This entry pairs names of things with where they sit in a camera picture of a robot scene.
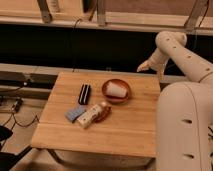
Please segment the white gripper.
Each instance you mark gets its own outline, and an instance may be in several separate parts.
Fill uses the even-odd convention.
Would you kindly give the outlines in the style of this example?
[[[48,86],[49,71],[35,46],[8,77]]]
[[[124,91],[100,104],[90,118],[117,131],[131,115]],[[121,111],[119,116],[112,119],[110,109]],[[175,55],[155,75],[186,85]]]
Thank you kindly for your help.
[[[149,69],[156,70],[156,67],[149,60],[146,60],[138,66],[137,71],[141,72]]]

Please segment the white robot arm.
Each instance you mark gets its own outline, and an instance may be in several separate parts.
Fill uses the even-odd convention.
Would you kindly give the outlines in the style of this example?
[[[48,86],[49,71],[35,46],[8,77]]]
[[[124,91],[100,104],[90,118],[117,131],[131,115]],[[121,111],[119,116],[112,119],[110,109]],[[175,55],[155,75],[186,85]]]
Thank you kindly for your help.
[[[161,31],[156,50],[138,71],[159,77],[173,61],[188,78],[166,86],[156,110],[156,171],[213,171],[209,126],[213,124],[213,63],[188,50],[187,36]]]

